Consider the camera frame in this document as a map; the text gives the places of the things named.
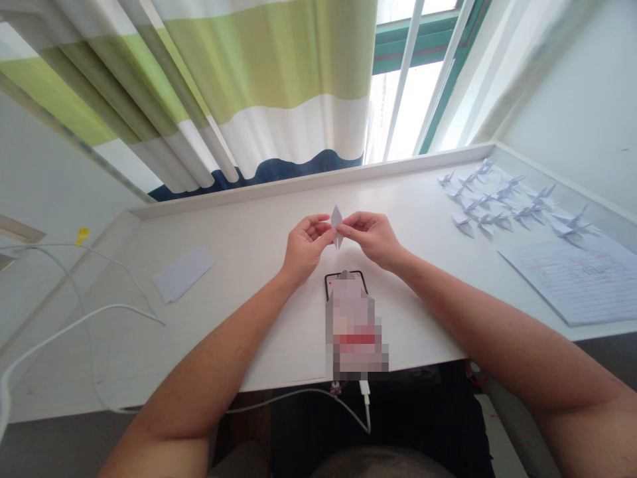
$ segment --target white desk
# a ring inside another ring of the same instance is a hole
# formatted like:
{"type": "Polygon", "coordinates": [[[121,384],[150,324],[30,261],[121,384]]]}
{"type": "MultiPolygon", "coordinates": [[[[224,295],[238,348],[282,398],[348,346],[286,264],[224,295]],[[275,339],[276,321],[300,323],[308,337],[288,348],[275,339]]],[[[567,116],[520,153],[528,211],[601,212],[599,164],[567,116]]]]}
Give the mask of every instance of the white desk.
{"type": "MultiPolygon", "coordinates": [[[[474,149],[469,159],[483,158],[489,148],[490,145],[487,149],[474,149]]],[[[468,159],[466,154],[458,153],[449,153],[447,158],[450,162],[468,159]]],[[[504,158],[501,162],[509,164],[507,161],[511,159],[504,158]]],[[[276,273],[283,261],[290,229],[305,215],[330,213],[334,204],[339,205],[344,215],[359,209],[384,212],[406,248],[529,313],[571,340],[637,331],[637,321],[568,328],[497,253],[501,247],[555,239],[549,227],[536,224],[529,231],[515,223],[514,233],[497,230],[491,240],[475,226],[475,239],[455,228],[451,214],[461,207],[444,194],[436,176],[453,169],[456,175],[468,174],[475,164],[428,171],[423,170],[421,164],[410,166],[411,172],[405,171],[403,165],[400,166],[403,174],[355,182],[369,176],[369,169],[365,172],[363,168],[361,174],[343,172],[353,179],[343,184],[338,184],[342,181],[338,179],[341,173],[330,173],[336,185],[310,189],[324,184],[313,183],[310,178],[304,180],[305,191],[141,221],[117,259],[133,269],[168,325],[161,327],[126,311],[108,311],[99,319],[93,319],[90,329],[96,343],[100,390],[114,406],[144,403],[199,340],[276,273]],[[182,299],[165,305],[150,277],[193,246],[207,248],[216,264],[182,299]]],[[[527,165],[515,167],[528,168],[527,165]]],[[[393,168],[391,171],[398,171],[398,166],[393,168]]],[[[491,174],[487,189],[494,189],[499,178],[499,173],[491,174]]],[[[269,188],[262,189],[260,194],[281,191],[276,185],[269,188]]],[[[577,197],[573,198],[573,194],[560,185],[555,198],[560,200],[560,195],[568,195],[575,204],[577,197]]],[[[196,201],[191,201],[191,206],[195,203],[201,207],[196,201]]],[[[157,211],[154,206],[152,215],[160,215],[157,211]]],[[[345,239],[341,251],[333,247],[324,251],[317,270],[286,304],[250,368],[242,390],[324,380],[323,277],[343,269],[362,270],[365,275],[370,295],[381,311],[390,370],[465,357],[454,339],[404,283],[370,262],[357,244],[345,239]]],[[[86,296],[90,309],[109,303],[145,306],[125,272],[113,265],[106,268],[86,296]]],[[[78,317],[76,311],[69,321],[78,317]]],[[[82,328],[74,329],[43,350],[14,387],[13,395],[13,421],[101,410],[90,384],[88,344],[82,328]]]]}

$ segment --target hand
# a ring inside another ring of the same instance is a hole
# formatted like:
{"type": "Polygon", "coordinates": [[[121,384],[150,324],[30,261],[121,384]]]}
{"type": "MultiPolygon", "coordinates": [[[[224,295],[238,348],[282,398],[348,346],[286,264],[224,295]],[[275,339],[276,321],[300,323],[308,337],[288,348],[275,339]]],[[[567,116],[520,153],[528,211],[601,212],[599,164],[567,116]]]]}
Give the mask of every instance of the hand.
{"type": "Polygon", "coordinates": [[[329,214],[308,216],[288,235],[281,274],[294,284],[301,285],[307,281],[319,264],[320,253],[336,236],[332,225],[322,222],[329,218],[329,214]]]}
{"type": "Polygon", "coordinates": [[[385,270],[391,270],[396,259],[406,252],[384,214],[358,211],[345,218],[336,229],[359,243],[365,255],[385,270]]]}

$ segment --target navy blue stripe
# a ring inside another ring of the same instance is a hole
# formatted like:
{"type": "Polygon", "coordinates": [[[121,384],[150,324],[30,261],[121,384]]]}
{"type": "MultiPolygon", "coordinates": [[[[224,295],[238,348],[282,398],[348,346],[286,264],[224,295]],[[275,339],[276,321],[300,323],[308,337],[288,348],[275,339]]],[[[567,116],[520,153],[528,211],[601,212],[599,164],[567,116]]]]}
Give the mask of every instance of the navy blue stripe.
{"type": "Polygon", "coordinates": [[[335,169],[343,169],[348,167],[360,166],[363,163],[363,156],[358,159],[341,159],[335,151],[325,149],[314,156],[310,161],[303,164],[295,164],[289,161],[282,161],[278,158],[268,159],[262,162],[257,168],[257,173],[253,178],[245,179],[239,168],[239,181],[229,183],[220,169],[212,172],[214,184],[209,188],[199,188],[191,193],[175,194],[165,186],[160,186],[151,191],[150,197],[157,201],[165,201],[171,199],[179,199],[184,197],[198,196],[202,194],[216,193],[218,191],[226,191],[228,189],[237,189],[244,186],[254,186],[257,184],[271,183],[272,181],[280,181],[281,179],[290,179],[293,177],[306,176],[317,173],[325,173],[326,171],[334,171],[335,169]]]}

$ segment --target glass pane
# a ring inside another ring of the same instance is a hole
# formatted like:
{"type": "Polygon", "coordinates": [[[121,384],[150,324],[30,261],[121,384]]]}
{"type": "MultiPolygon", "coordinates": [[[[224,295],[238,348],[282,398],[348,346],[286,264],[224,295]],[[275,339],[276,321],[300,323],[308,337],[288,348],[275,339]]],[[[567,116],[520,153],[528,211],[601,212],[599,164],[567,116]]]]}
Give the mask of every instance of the glass pane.
{"type": "MultiPolygon", "coordinates": [[[[396,20],[410,19],[416,0],[378,0],[376,24],[389,23],[396,20]]],[[[423,15],[446,10],[453,10],[456,0],[425,0],[423,15]]]]}
{"type": "MultiPolygon", "coordinates": [[[[389,150],[389,161],[411,157],[442,65],[442,62],[436,62],[409,69],[389,150]]],[[[400,71],[393,71],[372,77],[365,164],[383,161],[399,76],[400,71]]]]}

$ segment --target green window frame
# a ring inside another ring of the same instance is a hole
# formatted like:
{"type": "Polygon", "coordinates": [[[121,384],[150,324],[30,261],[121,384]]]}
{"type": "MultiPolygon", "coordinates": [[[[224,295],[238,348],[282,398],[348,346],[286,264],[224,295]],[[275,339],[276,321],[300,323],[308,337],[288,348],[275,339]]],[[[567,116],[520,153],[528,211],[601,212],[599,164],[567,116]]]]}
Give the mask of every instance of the green window frame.
{"type": "MultiPolygon", "coordinates": [[[[458,21],[462,2],[463,0],[458,0],[453,10],[431,13],[421,17],[418,35],[413,49],[413,56],[411,57],[411,64],[409,65],[410,68],[440,62],[444,59],[449,41],[451,40],[451,35],[453,34],[453,29],[458,21]]],[[[473,46],[490,4],[491,0],[476,0],[471,9],[471,14],[466,22],[458,48],[456,49],[453,66],[451,67],[447,83],[445,84],[440,101],[431,120],[429,131],[423,141],[420,154],[426,154],[431,146],[440,119],[449,103],[453,88],[469,56],[471,47],[473,46]]],[[[411,19],[398,20],[383,23],[376,27],[372,75],[400,70],[405,44],[407,43],[410,21],[411,19]]]]}

